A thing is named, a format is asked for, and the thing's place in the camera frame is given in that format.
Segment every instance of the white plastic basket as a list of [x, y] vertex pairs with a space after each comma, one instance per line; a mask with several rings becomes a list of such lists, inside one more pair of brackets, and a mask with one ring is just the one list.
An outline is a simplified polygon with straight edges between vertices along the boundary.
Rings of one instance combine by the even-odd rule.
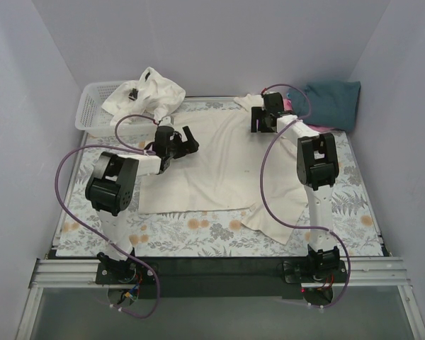
[[[123, 82], [107, 81], [85, 86], [77, 108], [76, 128], [87, 131], [94, 137], [114, 136], [115, 127], [110, 126], [112, 115], [104, 111], [101, 106]], [[129, 124], [120, 124], [120, 136], [146, 135], [155, 132], [156, 125], [144, 118], [129, 119]]]

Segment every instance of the table surface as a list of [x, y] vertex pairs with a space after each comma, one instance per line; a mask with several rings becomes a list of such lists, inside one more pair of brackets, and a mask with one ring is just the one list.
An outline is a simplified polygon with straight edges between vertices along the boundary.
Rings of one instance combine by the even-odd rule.
[[[227, 99], [186, 100], [177, 112], [240, 110]], [[382, 256], [378, 226], [372, 216], [370, 202], [345, 132], [333, 132], [336, 139], [340, 174], [334, 186], [333, 218], [335, 232], [343, 239], [351, 256]], [[151, 135], [136, 135], [123, 139], [132, 145], [151, 140]], [[90, 135], [86, 144], [119, 146], [114, 137], [95, 138]], [[100, 222], [90, 202], [85, 199], [85, 185], [103, 149], [86, 149], [72, 177], [72, 189], [67, 203], [69, 209], [96, 229]], [[140, 181], [135, 184], [130, 204], [129, 235], [138, 256], [304, 256], [310, 233], [295, 230], [287, 244], [280, 244], [261, 232], [240, 224], [249, 210], [208, 212], [173, 212], [139, 215]], [[62, 215], [57, 256], [95, 256], [106, 243]], [[307, 206], [298, 225], [309, 225]]]

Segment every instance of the white towel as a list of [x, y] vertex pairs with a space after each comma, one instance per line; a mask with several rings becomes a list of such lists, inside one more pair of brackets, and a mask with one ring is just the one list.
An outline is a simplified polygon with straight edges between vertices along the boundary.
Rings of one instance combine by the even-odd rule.
[[[200, 144], [195, 154], [173, 160], [164, 174], [142, 178], [139, 212], [169, 213], [250, 208], [243, 224], [286, 243], [292, 230], [280, 226], [262, 206], [259, 174], [273, 134], [250, 133], [250, 114], [243, 110], [176, 113], [175, 130], [189, 126]], [[269, 205], [284, 221], [296, 224], [307, 197], [296, 174], [287, 140], [277, 142], [265, 170]]]
[[246, 109], [246, 111], [251, 112], [251, 109], [254, 106], [263, 106], [263, 97], [258, 94], [247, 94], [245, 97], [234, 97], [233, 101], [236, 104], [239, 104], [243, 108]]
[[[129, 99], [132, 89], [137, 89], [137, 99]], [[126, 115], [141, 115], [144, 111], [154, 114], [159, 122], [172, 114], [183, 102], [186, 91], [174, 81], [164, 78], [152, 67], [148, 67], [138, 81], [121, 84], [102, 104], [102, 109], [113, 115], [110, 125]]]

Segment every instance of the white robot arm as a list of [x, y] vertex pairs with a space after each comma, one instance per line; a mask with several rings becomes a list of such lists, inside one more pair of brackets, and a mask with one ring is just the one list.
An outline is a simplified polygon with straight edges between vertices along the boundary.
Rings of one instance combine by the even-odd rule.
[[[281, 131], [285, 126], [297, 119], [298, 117], [295, 115], [284, 115], [280, 117], [277, 119], [277, 131]], [[297, 121], [285, 131], [282, 137], [290, 140], [290, 142], [297, 146], [298, 141], [302, 138], [319, 138], [319, 133], [306, 126], [303, 122]], [[332, 222], [332, 185], [313, 188], [310, 185], [304, 184], [304, 189], [308, 199], [310, 224], [326, 227], [334, 231], [334, 223]], [[336, 241], [328, 232], [312, 229], [310, 231], [309, 245], [315, 251], [319, 251], [320, 249], [327, 251], [336, 246]]]
[[[86, 185], [85, 196], [96, 210], [103, 233], [127, 253], [131, 253], [132, 244], [128, 238], [126, 219], [128, 206], [132, 200], [135, 179], [138, 176], [161, 174], [170, 165], [172, 159], [178, 159], [198, 151], [198, 143], [187, 126], [183, 127], [187, 141], [181, 134], [168, 125], [159, 124], [154, 141], [145, 149], [153, 154], [117, 155], [103, 152], [94, 167]], [[113, 260], [124, 260], [125, 255], [118, 253], [111, 245], [104, 251]]]
[[292, 111], [284, 111], [279, 93], [264, 94], [263, 102], [263, 108], [252, 108], [251, 132], [285, 130], [281, 137], [297, 146], [297, 177], [307, 193], [310, 224], [329, 229], [310, 230], [304, 273], [317, 276], [334, 272], [341, 265], [336, 240], [330, 233], [334, 231], [332, 187], [339, 175], [334, 136], [319, 134], [299, 121]]

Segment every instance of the pink cloth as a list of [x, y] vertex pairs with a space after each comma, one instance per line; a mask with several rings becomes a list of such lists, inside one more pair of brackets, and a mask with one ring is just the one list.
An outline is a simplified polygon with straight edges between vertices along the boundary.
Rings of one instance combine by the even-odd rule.
[[[283, 107], [286, 111], [293, 111], [293, 107], [291, 106], [291, 100], [284, 98], [283, 99]], [[328, 132], [330, 130], [332, 130], [332, 128], [330, 127], [325, 127], [325, 126], [315, 126], [315, 125], [308, 125], [309, 128], [311, 128], [312, 130], [315, 130], [317, 132]]]

